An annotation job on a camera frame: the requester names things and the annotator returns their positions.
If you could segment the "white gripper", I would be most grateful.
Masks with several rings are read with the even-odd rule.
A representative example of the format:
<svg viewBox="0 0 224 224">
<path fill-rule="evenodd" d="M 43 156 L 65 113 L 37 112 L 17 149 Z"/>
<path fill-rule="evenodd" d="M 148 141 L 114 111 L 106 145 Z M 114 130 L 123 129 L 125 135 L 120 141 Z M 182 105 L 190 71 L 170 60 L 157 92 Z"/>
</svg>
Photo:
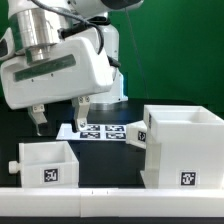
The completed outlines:
<svg viewBox="0 0 224 224">
<path fill-rule="evenodd" d="M 43 104 L 72 98 L 72 130 L 86 130 L 90 108 L 90 97 L 86 95 L 109 91 L 113 75 L 105 50 L 97 54 L 91 41 L 84 37 L 53 46 L 50 59 L 43 63 L 29 66 L 24 56 L 17 56 L 1 65 L 7 104 L 11 109 L 29 107 L 28 115 L 39 136 L 50 131 Z"/>
</svg>

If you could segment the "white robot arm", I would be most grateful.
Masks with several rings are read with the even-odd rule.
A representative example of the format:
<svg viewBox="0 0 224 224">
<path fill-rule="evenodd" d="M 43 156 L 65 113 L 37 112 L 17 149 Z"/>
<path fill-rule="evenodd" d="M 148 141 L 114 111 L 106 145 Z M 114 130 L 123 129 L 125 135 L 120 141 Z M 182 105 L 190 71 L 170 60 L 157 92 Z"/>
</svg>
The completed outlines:
<svg viewBox="0 0 224 224">
<path fill-rule="evenodd" d="M 102 16 L 144 0 L 8 0 L 0 39 L 0 82 L 8 106 L 26 108 L 38 134 L 49 129 L 46 104 L 70 100 L 77 131 L 90 100 L 111 91 L 120 63 L 107 46 Z"/>
</svg>

